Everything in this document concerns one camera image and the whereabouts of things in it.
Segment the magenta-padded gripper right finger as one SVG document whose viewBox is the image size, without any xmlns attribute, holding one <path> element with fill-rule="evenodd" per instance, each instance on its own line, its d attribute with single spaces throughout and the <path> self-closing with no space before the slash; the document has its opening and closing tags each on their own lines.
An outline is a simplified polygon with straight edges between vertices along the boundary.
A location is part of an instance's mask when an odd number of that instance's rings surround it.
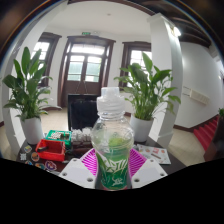
<svg viewBox="0 0 224 224">
<path fill-rule="evenodd" d="M 135 149 L 130 150 L 128 172 L 133 189 L 143 187 L 167 176 L 157 161 L 145 158 Z"/>
</svg>

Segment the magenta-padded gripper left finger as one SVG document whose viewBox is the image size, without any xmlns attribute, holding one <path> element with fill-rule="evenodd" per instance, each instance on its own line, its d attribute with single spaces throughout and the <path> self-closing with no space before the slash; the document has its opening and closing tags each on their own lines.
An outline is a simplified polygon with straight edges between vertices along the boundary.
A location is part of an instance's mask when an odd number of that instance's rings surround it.
<svg viewBox="0 0 224 224">
<path fill-rule="evenodd" d="M 71 159 L 59 176 L 81 187 L 94 189 L 98 176 L 98 160 L 95 149 L 90 149 L 80 159 Z"/>
</svg>

